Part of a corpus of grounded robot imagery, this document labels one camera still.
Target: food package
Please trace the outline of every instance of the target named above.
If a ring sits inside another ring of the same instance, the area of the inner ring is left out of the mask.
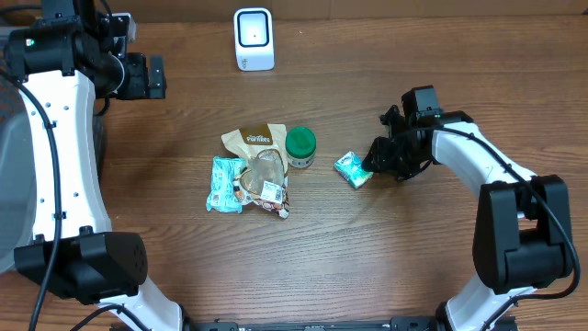
[[[232,180],[241,174],[247,162],[240,158],[222,158],[212,160],[210,194],[206,200],[206,209],[220,212],[241,212],[243,205],[233,193]]]
[[[286,126],[263,124],[222,135],[230,152],[247,160],[247,166],[233,179],[234,196],[242,205],[253,202],[281,218],[288,218],[288,162]]]
[[[368,179],[374,176],[373,172],[365,171],[361,167],[361,159],[353,152],[343,155],[334,163],[334,168],[345,178],[355,189],[361,188]]]

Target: teal packet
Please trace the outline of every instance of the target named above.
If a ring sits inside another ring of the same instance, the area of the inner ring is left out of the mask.
[[[241,202],[237,200],[232,188],[232,180],[247,166],[240,158],[223,158],[215,156],[212,160],[212,178],[210,194],[206,199],[206,210],[215,209],[220,212],[243,211]]]
[[[353,152],[348,152],[343,155],[342,158],[334,163],[334,168],[355,189],[366,184],[368,179],[374,175],[373,172],[362,169],[361,159]]]

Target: green lid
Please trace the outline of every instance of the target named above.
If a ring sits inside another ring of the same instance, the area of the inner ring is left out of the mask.
[[[309,128],[294,128],[286,136],[286,152],[293,158],[303,159],[316,151],[316,137]]]

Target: wooden table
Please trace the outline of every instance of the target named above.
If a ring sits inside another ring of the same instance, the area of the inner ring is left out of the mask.
[[[443,166],[353,190],[333,169],[385,134],[378,115],[432,84],[521,166],[570,190],[588,266],[588,17],[276,22],[276,69],[236,68],[232,24],[139,25],[133,51],[162,54],[163,101],[115,101],[106,116],[102,192],[115,231],[141,234],[149,274],[198,321],[388,319],[432,314],[474,272],[477,201]],[[262,122],[308,126],[315,164],[291,169],[291,214],[206,212],[221,135]],[[557,281],[559,291],[569,280]],[[28,325],[38,286],[0,276],[0,330]],[[52,295],[40,330],[94,308]],[[522,302],[522,330],[585,330],[588,281],[570,298]],[[117,321],[105,314],[88,330]]]

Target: light blue snack bag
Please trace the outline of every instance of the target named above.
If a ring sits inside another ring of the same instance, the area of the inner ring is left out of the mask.
[[[366,184],[374,173],[365,171],[361,167],[361,159],[353,152],[343,155],[337,162],[334,163],[334,168],[339,174],[345,178],[355,189],[360,188]]]
[[[215,156],[212,160],[212,178],[210,180],[210,194],[206,199],[206,210],[215,209],[220,212],[243,211],[243,206],[235,198],[232,180],[247,166],[247,162],[240,158],[223,158]]]

